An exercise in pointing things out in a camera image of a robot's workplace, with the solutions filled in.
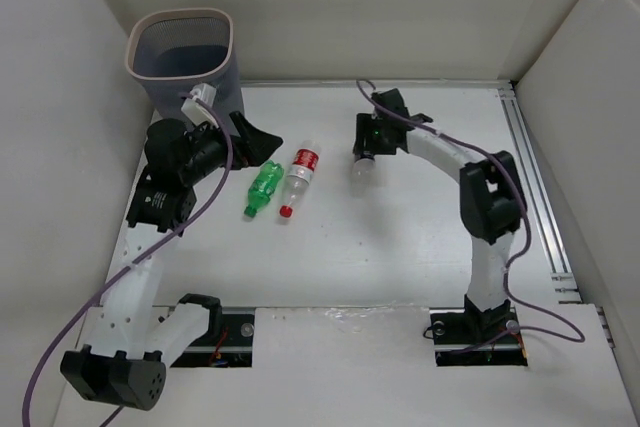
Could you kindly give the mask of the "black cap Pepsi bottle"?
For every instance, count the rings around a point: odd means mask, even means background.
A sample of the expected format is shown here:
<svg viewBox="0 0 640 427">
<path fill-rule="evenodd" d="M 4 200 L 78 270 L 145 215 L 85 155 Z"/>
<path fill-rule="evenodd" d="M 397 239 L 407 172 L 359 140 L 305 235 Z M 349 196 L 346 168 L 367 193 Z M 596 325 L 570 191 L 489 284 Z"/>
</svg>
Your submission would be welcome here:
<svg viewBox="0 0 640 427">
<path fill-rule="evenodd" d="M 370 155 L 355 156 L 351 170 L 351 191 L 356 197 L 361 197 L 372 185 L 376 162 Z"/>
</svg>

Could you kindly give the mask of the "green plastic bottle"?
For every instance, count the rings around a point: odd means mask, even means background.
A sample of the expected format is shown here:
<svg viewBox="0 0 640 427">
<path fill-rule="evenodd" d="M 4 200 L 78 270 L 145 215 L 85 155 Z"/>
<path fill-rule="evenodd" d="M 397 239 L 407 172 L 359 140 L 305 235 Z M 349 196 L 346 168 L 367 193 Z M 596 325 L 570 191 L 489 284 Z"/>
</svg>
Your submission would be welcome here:
<svg viewBox="0 0 640 427">
<path fill-rule="evenodd" d="M 246 217 L 254 218 L 270 203 L 283 176 L 284 167 L 280 163 L 268 160 L 261 166 L 247 192 Z"/>
</svg>

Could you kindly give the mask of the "red label clear bottle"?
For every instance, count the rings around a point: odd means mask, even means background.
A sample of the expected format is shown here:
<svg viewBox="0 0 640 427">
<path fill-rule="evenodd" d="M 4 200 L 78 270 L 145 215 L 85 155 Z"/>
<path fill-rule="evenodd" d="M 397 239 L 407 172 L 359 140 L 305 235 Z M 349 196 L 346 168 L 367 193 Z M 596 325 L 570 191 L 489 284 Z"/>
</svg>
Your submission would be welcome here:
<svg viewBox="0 0 640 427">
<path fill-rule="evenodd" d="M 290 219 L 294 214 L 311 184 L 320 154 L 320 144 L 313 140 L 304 141 L 296 151 L 284 177 L 279 207 L 281 218 Z"/>
</svg>

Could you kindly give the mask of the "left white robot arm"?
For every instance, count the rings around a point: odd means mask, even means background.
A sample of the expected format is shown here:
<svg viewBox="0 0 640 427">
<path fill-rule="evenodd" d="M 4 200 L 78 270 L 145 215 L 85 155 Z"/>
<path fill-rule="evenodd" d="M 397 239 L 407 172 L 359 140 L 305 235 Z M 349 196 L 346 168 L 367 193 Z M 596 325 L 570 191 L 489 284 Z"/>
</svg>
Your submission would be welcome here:
<svg viewBox="0 0 640 427">
<path fill-rule="evenodd" d="M 235 132 L 203 121 L 194 128 L 161 119 L 146 133 L 147 161 L 125 217 L 121 270 L 102 294 L 102 310 L 81 349 L 68 351 L 61 374 L 87 401 L 151 410 L 163 392 L 167 371 L 196 340 L 212 343 L 222 334 L 216 297 L 186 294 L 157 326 L 154 300 L 168 257 L 184 231 L 204 210 L 195 185 L 216 169 L 262 166 L 282 146 L 235 111 Z"/>
</svg>

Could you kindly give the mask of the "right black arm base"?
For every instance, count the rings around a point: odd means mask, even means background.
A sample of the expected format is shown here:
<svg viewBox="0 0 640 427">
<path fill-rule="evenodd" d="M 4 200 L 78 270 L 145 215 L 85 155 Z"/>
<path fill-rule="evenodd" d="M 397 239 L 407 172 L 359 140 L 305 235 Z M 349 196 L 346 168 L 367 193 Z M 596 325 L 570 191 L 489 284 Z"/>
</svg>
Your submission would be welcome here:
<svg viewBox="0 0 640 427">
<path fill-rule="evenodd" d="M 508 329 L 517 323 L 513 310 L 484 331 L 462 309 L 431 309 L 429 317 L 423 337 L 433 341 L 437 367 L 528 365 L 520 334 Z"/>
</svg>

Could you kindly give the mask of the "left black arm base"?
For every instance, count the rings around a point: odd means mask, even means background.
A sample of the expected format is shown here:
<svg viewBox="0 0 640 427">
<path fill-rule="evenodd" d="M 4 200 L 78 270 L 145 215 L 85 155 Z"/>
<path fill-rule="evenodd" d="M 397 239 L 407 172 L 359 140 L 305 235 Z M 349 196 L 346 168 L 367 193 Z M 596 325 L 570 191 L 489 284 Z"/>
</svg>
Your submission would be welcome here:
<svg viewBox="0 0 640 427">
<path fill-rule="evenodd" d="M 249 368 L 253 360 L 254 308 L 224 308 L 215 338 L 194 341 L 173 368 Z"/>
</svg>

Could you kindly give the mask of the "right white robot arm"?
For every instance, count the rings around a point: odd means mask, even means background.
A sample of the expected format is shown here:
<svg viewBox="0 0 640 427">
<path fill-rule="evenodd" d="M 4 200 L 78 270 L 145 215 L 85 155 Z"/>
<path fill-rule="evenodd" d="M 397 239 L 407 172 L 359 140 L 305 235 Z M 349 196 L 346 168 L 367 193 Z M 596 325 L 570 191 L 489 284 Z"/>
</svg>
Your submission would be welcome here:
<svg viewBox="0 0 640 427">
<path fill-rule="evenodd" d="M 353 187 L 365 190 L 375 158 L 399 150 L 429 162 L 457 183 L 460 218 L 472 241 L 462 328 L 471 339 L 486 340 L 510 312 L 504 275 L 527 212 L 513 156 L 507 151 L 491 154 L 436 129 L 424 114 L 410 114 L 397 89 L 375 90 L 365 99 L 374 111 L 356 116 Z"/>
</svg>

